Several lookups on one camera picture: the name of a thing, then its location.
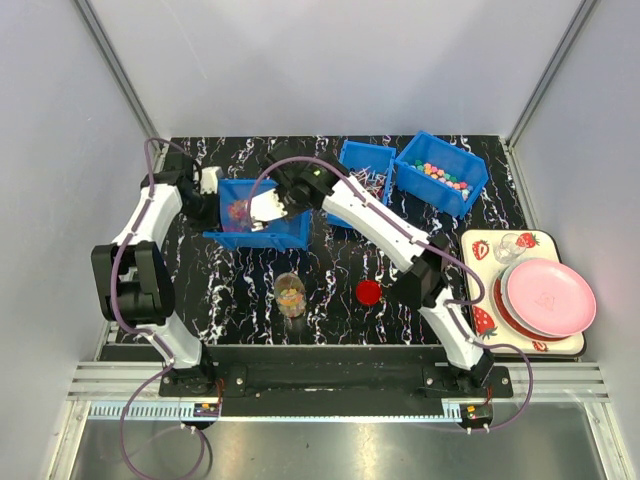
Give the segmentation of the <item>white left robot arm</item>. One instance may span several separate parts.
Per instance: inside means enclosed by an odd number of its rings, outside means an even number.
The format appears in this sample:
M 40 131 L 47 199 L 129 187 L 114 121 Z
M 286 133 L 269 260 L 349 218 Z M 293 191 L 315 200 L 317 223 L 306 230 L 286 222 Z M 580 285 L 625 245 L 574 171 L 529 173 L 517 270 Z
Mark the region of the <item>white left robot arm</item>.
M 203 342 L 175 311 L 175 289 L 161 247 L 180 215 L 204 230 L 220 225 L 223 172 L 217 166 L 203 168 L 181 152 L 169 155 L 169 166 L 145 175 L 126 226 L 110 243 L 93 248 L 91 264 L 105 319 L 156 349 L 171 393 L 203 396 L 214 389 L 215 368 Z

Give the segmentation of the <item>blue bin with star candies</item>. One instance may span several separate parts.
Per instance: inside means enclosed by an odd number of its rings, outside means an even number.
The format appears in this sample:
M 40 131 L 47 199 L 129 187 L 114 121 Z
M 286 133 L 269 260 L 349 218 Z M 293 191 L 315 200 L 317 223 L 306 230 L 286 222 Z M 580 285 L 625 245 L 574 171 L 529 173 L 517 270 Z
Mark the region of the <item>blue bin with star candies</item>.
M 289 220 L 278 219 L 259 231 L 251 231 L 246 202 L 254 179 L 223 179 L 219 183 L 220 231 L 206 231 L 204 238 L 214 240 L 227 250 L 263 248 L 285 251 L 308 248 L 311 213 L 306 211 Z

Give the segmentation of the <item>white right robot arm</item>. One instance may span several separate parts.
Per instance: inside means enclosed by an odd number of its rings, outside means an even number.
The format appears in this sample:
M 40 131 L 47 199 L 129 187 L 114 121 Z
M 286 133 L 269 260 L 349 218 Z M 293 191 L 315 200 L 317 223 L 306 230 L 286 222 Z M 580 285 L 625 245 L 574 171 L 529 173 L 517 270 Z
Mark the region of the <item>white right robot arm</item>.
M 278 147 L 267 155 L 262 178 L 275 187 L 252 190 L 247 212 L 254 229 L 308 210 L 339 217 L 381 250 L 398 271 L 392 296 L 417 311 L 436 334 L 453 370 L 457 390 L 476 396 L 490 383 L 494 358 L 462 316 L 472 301 L 457 300 L 445 269 L 468 267 L 449 252 L 445 237 L 429 236 L 402 220 L 370 194 L 344 165 L 329 158 L 287 157 Z

